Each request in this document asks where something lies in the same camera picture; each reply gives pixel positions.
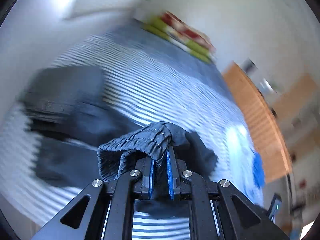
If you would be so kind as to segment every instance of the wooden cabinet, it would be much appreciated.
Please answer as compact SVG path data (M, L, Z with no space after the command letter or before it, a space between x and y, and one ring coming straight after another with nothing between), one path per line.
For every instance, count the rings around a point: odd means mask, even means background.
M282 122L292 120L318 91L318 86L306 73L304 74L288 92L284 93L273 105L277 113L277 121Z
M290 173L291 159L283 136L260 92L235 63L223 77L244 115L254 147L261 155L266 183Z

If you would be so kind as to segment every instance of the bed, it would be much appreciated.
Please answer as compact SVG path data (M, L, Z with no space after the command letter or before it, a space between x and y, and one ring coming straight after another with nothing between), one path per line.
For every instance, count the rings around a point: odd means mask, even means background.
M98 65L104 70L104 101L143 126L173 122L196 131L218 156L210 179L230 180L251 201L263 205L252 174L254 145L244 116L214 64L204 63L146 32L140 23L91 36L52 66ZM44 225L81 189L51 187L35 177L40 135L16 103L0 137L0 192L22 214ZM133 239L188 239L188 218L154 220L135 213Z

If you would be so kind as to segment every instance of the gray cloth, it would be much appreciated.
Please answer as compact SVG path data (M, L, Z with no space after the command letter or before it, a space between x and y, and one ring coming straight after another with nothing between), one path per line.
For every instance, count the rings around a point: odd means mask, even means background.
M41 141L34 171L55 187L82 189L100 177L95 149L46 137Z
M73 138L95 147L139 128L99 98L90 103L79 102L70 117L61 124L39 120L33 120L31 124L32 131L44 136L59 140Z
M20 97L33 119L62 123L78 102L100 96L103 75L96 66L68 66L41 70Z
M103 181L118 179L133 169L139 158L146 155L156 164L155 198L163 193L168 195L166 172L166 152L173 146L176 158L184 160L191 169L204 179L209 179L217 157L208 150L197 133L188 133L183 128L169 122L149 124L135 132L113 139L98 148L99 173Z

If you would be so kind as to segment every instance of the blue object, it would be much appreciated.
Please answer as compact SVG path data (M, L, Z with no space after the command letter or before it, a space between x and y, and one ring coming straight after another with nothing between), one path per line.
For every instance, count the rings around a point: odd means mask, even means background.
M170 199L173 200L174 193L173 193L172 170L171 170L169 151L167 151L167 175L168 175L168 188L169 188Z
M265 185L264 180L264 171L262 167L262 159L259 153L254 152L254 159L253 159L253 178L254 183L258 188L262 188Z
M150 169L150 180L149 180L149 198L152 197L152 190L153 190L153 182L154 182L154 177L153 177L153 174L154 174L154 171L153 171L153 168L154 168L154 165L155 165L155 161L152 160L151 161L151 169Z

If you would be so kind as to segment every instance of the folded blanket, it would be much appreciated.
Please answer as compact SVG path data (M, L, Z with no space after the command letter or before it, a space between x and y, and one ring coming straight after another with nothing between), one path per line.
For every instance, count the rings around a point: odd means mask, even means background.
M198 52L208 58L212 58L212 54L209 49L200 46L198 43L194 42L193 40L187 38L185 35L179 33L174 28L167 25L164 21L161 20L159 17L155 17L151 20L150 25L161 30L162 32L168 34L171 38L181 42L182 44L186 45L189 49Z
M215 47L212 46L209 37L204 33L186 25L182 20L168 11L163 13L160 18L163 22L177 30L182 35L198 43L200 46L207 48L211 53L215 53Z
M100 97L103 75L96 66L68 66L40 71L20 97L32 119L62 123L77 102Z
M144 25L143 29L171 42L172 44L176 45L180 49L183 49L185 52L188 52L192 56L194 56L194 57L196 57L206 63L211 63L211 60L207 56L200 54L199 52L196 52L196 51L192 50L191 48L188 48L186 45L184 45L181 42L170 37L167 33L164 33L161 30L159 30L151 25L148 25L148 24Z

